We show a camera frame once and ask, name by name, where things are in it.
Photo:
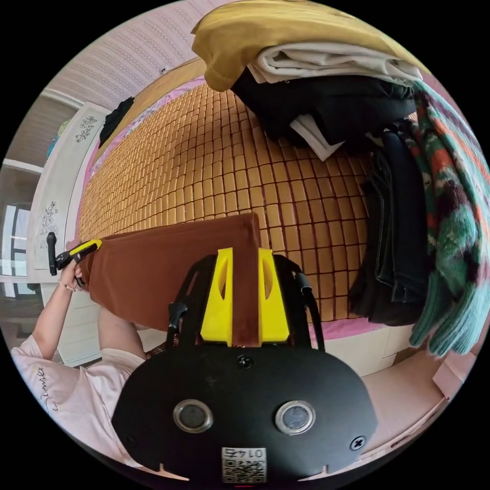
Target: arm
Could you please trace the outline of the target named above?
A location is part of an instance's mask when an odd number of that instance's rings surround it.
[[[76,277],[80,277],[82,271],[80,267],[71,261],[61,273],[61,284],[56,286],[53,295],[44,307],[41,315],[37,319],[36,326],[32,332],[32,337],[39,346],[44,359],[52,359],[60,341],[61,330],[65,322],[66,312],[70,305],[73,292],[63,286],[66,284],[71,288],[77,285]]]

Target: white shirt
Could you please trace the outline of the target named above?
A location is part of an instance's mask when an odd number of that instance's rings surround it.
[[[11,354],[34,397],[62,429],[105,456],[141,467],[122,446],[111,417],[124,383],[143,359],[103,349],[100,362],[77,369],[43,359],[32,336]]]

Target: qr code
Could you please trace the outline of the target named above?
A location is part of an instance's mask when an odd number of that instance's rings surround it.
[[[265,483],[267,459],[264,449],[223,448],[224,483]]]

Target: brown cloth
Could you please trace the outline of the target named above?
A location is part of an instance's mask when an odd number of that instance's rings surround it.
[[[180,223],[102,239],[81,262],[90,298],[111,313],[157,330],[189,269],[233,248],[233,343],[258,345],[259,221],[255,213]]]

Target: hand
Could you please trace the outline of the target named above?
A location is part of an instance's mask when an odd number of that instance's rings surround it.
[[[61,271],[60,281],[63,284],[66,284],[67,286],[70,286],[75,289],[77,287],[77,280],[75,278],[81,276],[82,276],[82,270],[80,269],[80,266],[74,260],[72,260]]]

